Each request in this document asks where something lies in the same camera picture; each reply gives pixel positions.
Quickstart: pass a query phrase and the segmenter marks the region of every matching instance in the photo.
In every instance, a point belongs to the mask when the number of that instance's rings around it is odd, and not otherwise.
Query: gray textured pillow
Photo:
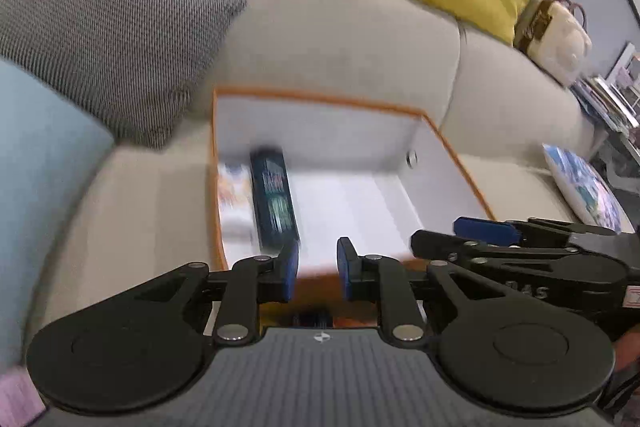
[[[117,138],[171,136],[245,0],[0,0],[0,55]]]

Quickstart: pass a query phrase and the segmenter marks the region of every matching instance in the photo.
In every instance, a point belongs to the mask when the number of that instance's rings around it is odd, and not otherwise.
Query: stack of books
[[[636,112],[614,86],[607,86],[600,76],[582,78],[572,90],[588,113],[595,111],[605,124],[615,132],[628,133],[640,125]]]

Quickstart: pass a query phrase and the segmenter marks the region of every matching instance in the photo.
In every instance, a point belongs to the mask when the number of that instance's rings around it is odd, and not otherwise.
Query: white storage box
[[[213,99],[212,214],[216,265],[260,253],[220,231],[219,162],[249,163],[260,146],[284,153],[300,233],[299,279],[336,278],[336,242],[360,255],[409,261],[418,229],[452,233],[460,216],[491,219],[480,192],[419,110],[270,89],[219,87]]]

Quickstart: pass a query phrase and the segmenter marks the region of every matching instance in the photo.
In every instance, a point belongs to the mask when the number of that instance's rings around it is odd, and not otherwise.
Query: beige sofa
[[[185,262],[210,262],[216,84],[420,107],[498,219],[575,219],[544,169],[540,144],[587,154],[593,127],[574,97],[518,51],[410,0],[248,0],[171,145],[118,146],[102,166],[50,256],[31,333]]]

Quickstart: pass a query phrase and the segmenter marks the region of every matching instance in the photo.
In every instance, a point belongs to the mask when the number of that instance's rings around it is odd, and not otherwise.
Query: ribbed black surface
[[[0,55],[162,147],[245,0],[0,0]]]
[[[450,390],[418,351],[376,330],[271,328],[258,344],[225,349],[187,393],[143,413],[78,417],[51,410],[38,427],[430,426],[602,427],[593,410],[525,420],[482,409]]]

